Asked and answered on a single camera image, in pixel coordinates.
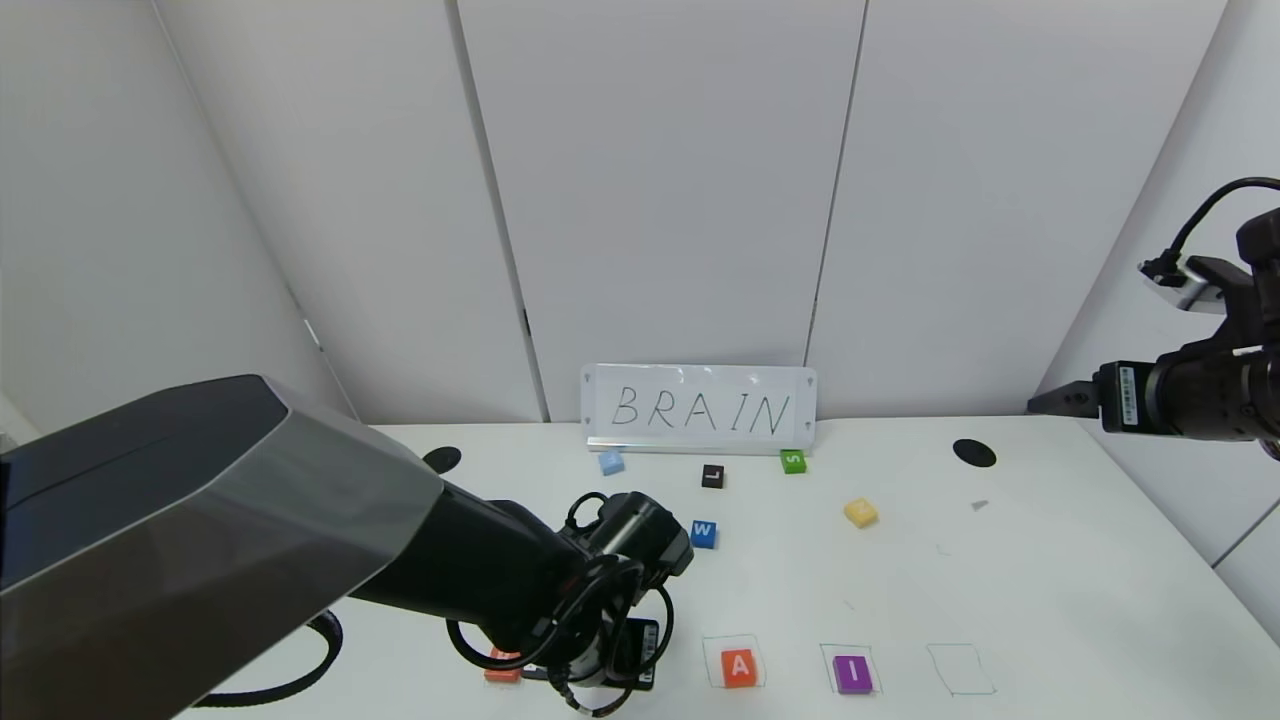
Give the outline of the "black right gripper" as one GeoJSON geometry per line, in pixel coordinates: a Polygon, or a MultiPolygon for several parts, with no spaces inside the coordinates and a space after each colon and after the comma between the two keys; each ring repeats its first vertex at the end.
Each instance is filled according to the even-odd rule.
{"type": "Polygon", "coordinates": [[[1245,366],[1230,350],[1183,348],[1155,363],[1107,363],[1094,382],[1074,380],[1032,397],[1027,413],[1100,415],[1108,433],[1245,442],[1245,366]]]}

